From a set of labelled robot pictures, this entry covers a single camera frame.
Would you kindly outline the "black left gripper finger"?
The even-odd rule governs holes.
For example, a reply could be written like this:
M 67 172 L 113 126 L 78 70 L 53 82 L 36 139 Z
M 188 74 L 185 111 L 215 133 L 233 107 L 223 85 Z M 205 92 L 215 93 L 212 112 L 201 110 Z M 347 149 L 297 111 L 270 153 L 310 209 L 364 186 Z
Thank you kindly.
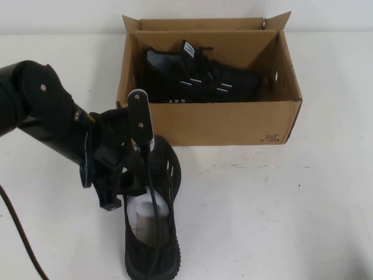
M 113 211 L 122 207 L 122 202 L 117 198 L 117 191 L 113 188 L 102 188 L 98 190 L 100 207 L 106 211 Z
M 125 172 L 125 195 L 140 196 L 146 194 L 146 187 L 131 171 Z

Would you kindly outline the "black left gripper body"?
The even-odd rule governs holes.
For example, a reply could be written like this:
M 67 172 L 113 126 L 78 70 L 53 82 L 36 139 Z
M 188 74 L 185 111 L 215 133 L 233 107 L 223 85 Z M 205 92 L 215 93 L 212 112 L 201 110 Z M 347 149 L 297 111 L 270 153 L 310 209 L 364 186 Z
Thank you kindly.
M 79 110 L 79 124 L 85 131 L 83 162 L 79 167 L 83 188 L 94 187 L 97 196 L 102 188 L 113 188 L 117 196 L 127 196 L 125 172 L 133 172 L 140 180 L 143 171 L 142 160 L 131 141 L 127 109 L 101 114 Z

